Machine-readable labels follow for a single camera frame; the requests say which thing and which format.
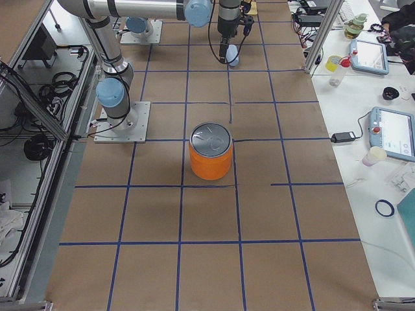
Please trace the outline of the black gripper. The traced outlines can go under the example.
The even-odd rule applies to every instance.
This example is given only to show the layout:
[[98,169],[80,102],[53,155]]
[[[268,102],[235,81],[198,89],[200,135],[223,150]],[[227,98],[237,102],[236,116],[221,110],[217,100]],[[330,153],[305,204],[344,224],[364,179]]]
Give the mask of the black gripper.
[[243,26],[243,35],[248,36],[254,24],[252,16],[243,14],[239,9],[220,9],[217,30],[221,35],[219,62],[226,63],[229,41],[237,35],[238,26]]

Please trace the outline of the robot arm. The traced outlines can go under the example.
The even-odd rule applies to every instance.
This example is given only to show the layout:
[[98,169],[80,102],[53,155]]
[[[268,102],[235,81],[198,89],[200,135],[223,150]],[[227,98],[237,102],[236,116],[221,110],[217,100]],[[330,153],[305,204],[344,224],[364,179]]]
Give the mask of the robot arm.
[[220,33],[219,51],[214,57],[223,64],[236,65],[240,47],[230,45],[243,27],[247,37],[254,20],[250,1],[60,1],[60,6],[80,18],[87,37],[99,55],[108,76],[132,78],[132,69],[123,58],[120,45],[159,43],[164,19],[186,21],[193,27],[210,25],[215,9]]

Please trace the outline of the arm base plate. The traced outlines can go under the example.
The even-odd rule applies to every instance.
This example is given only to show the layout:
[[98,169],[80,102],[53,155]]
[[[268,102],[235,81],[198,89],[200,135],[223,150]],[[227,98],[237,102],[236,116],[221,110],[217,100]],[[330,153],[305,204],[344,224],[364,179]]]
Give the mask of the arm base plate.
[[131,104],[130,112],[126,119],[117,125],[113,119],[99,122],[98,134],[94,135],[95,143],[144,143],[147,138],[148,120],[150,116],[150,102],[136,102]]
[[160,19],[150,19],[144,22],[146,29],[143,32],[131,31],[125,23],[121,33],[121,45],[152,45],[158,44],[161,40],[161,30],[163,21]]

